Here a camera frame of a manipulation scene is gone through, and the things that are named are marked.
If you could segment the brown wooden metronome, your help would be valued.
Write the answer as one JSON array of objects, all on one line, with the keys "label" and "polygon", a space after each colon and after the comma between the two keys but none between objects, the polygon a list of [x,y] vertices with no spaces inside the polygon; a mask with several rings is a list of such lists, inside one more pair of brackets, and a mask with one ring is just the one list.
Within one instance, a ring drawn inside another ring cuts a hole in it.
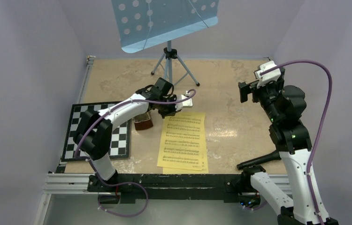
[{"label": "brown wooden metronome", "polygon": [[153,127],[153,120],[150,112],[135,116],[133,122],[137,131],[147,130]]}]

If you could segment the yellow sheet music paper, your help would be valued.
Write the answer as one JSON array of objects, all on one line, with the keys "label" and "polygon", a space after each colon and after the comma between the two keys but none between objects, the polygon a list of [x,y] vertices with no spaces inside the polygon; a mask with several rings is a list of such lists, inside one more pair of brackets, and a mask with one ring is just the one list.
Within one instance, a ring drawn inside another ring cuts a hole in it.
[{"label": "yellow sheet music paper", "polygon": [[206,174],[209,172],[207,144],[203,140],[167,139],[161,145],[158,166],[164,174]]}]

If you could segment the blue tripod music stand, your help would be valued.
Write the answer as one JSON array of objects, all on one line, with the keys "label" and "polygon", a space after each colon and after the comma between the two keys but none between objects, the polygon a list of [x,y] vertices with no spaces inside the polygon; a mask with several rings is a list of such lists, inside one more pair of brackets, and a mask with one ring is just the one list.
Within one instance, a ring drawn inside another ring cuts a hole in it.
[{"label": "blue tripod music stand", "polygon": [[151,71],[154,75],[165,61],[163,78],[173,81],[172,62],[177,60],[196,86],[199,81],[180,58],[172,41],[210,28],[218,23],[217,0],[113,0],[112,7],[125,53],[137,53],[166,43],[163,53]]}]

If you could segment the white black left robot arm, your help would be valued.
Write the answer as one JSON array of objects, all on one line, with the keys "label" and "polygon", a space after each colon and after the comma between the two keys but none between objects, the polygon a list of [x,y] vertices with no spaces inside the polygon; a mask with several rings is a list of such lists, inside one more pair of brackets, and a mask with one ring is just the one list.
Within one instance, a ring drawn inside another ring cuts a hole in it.
[{"label": "white black left robot arm", "polygon": [[108,109],[82,113],[74,136],[77,144],[74,155],[78,157],[79,151],[87,155],[104,191],[113,191],[117,185],[118,172],[109,157],[113,131],[124,122],[151,110],[157,110],[162,117],[175,115],[180,110],[177,101],[181,97],[173,90],[173,84],[159,78],[155,84],[138,89],[128,99]]}]

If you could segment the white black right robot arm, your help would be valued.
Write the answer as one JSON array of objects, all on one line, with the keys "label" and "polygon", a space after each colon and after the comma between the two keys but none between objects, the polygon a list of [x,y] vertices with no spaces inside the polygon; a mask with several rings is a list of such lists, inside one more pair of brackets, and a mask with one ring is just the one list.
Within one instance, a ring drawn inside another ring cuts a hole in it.
[{"label": "white black right robot arm", "polygon": [[292,196],[272,182],[261,165],[243,169],[242,188],[259,192],[276,213],[280,225],[337,225],[338,221],[325,209],[311,168],[314,149],[300,120],[306,108],[305,93],[296,86],[283,86],[282,82],[257,85],[257,81],[240,82],[240,101],[246,102],[252,94],[253,102],[259,102],[268,115],[270,138],[286,168]]}]

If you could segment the black white checkerboard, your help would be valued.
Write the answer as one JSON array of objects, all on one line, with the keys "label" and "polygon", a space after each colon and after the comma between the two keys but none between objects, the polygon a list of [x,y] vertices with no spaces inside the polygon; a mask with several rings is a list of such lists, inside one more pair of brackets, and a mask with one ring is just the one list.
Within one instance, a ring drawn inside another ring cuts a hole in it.
[{"label": "black white checkerboard", "polygon": [[[78,124],[81,120],[82,113],[86,110],[101,110],[114,106],[114,102],[96,102],[85,104],[73,104],[70,111],[68,128],[65,135],[65,143],[61,156],[61,162],[76,161],[74,152],[77,144],[74,142],[74,136],[77,131]],[[130,137],[131,137],[131,122],[129,120],[121,124],[112,133],[109,156],[111,159],[127,159],[130,156]]]}]

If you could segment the black cylindrical tube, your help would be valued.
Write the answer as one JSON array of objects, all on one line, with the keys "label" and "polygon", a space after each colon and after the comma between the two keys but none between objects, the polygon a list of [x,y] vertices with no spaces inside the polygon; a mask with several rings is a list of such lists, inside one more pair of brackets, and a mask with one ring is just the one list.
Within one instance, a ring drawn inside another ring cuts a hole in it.
[{"label": "black cylindrical tube", "polygon": [[268,163],[271,161],[278,161],[278,160],[281,160],[280,154],[277,150],[274,150],[269,154],[239,163],[236,165],[236,168],[238,170],[243,170],[244,168],[247,168],[247,167],[261,165],[264,163]]}]

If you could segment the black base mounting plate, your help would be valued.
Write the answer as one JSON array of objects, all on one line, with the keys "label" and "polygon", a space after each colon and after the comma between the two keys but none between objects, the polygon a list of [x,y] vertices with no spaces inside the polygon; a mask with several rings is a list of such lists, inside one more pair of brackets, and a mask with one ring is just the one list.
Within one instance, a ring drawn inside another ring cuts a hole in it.
[{"label": "black base mounting plate", "polygon": [[96,175],[90,175],[87,190],[95,193],[117,193],[122,203],[137,199],[150,200],[221,200],[257,207],[264,199],[242,174],[119,174],[115,184],[104,185]]}]

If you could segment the aluminium frame rail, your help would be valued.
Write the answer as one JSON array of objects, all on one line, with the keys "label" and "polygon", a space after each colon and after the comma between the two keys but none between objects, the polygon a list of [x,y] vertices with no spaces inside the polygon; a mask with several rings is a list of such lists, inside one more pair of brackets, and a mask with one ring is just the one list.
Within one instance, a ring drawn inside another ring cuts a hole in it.
[{"label": "aluminium frame rail", "polygon": [[133,183],[142,185],[150,198],[162,191],[193,191],[203,193],[205,190],[231,193],[254,193],[249,184],[243,184],[239,174],[120,174],[117,185],[108,186],[88,173],[50,173],[44,190],[51,194],[110,194],[116,191],[130,193],[135,188]]}]

